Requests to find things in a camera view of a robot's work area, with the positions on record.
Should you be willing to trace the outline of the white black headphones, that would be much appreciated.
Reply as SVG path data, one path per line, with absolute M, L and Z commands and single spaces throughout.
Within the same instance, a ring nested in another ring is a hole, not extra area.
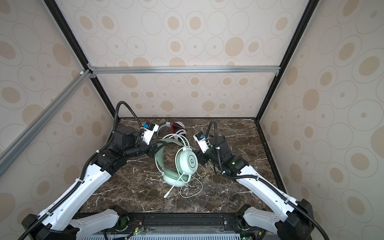
M 186 126 L 180 122 L 180 121 L 175 121 L 175 122 L 165 122 L 164 124 L 159 126 L 158 131 L 156 132 L 157 138 L 160 139 L 159 133 L 161 130 L 170 128 L 171 129 L 171 134 L 176 134 L 180 136 L 187 137 L 187 129 Z

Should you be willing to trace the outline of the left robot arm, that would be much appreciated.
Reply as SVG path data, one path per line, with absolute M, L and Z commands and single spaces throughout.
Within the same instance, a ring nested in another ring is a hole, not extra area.
M 111 209 L 84 219 L 75 220 L 73 217 L 129 159 L 144 155 L 151 158 L 157 152 L 153 136 L 159 126 L 151 122 L 142 124 L 137 120 L 138 130 L 119 127 L 122 105 L 133 112 L 126 102 L 118 102 L 110 139 L 86 161 L 79 178 L 57 200 L 38 215 L 29 214 L 23 219 L 25 232 L 19 237 L 21 240 L 27 237 L 32 240 L 80 240 L 117 225 L 121 215 Z

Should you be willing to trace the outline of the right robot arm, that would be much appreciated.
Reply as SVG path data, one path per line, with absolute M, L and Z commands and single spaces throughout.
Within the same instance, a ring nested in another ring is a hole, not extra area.
M 262 177 L 246 160 L 232 154 L 225 137 L 207 136 L 202 132 L 194 135 L 200 147 L 198 159 L 211 161 L 221 174 L 237 181 L 260 198 L 271 212 L 245 207 L 241 219 L 248 227 L 258 227 L 277 234 L 281 240 L 309 240 L 317 229 L 327 240 L 329 236 L 315 221 L 312 205 L 305 199 L 298 201 Z

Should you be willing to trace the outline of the green headphones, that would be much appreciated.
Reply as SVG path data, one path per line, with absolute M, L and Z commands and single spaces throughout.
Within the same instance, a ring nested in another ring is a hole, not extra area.
M 164 165 L 164 148 L 168 144 L 176 144 L 181 147 L 175 155 L 174 169 L 167 169 Z M 193 152 L 193 148 L 188 139 L 176 134 L 169 134 L 158 140 L 157 150 L 158 151 L 155 154 L 157 169 L 162 174 L 163 180 L 171 185 L 170 190 L 164 195 L 164 198 L 166 199 L 173 188 L 184 187 L 191 181 L 191 178 L 198 169 L 198 158 Z

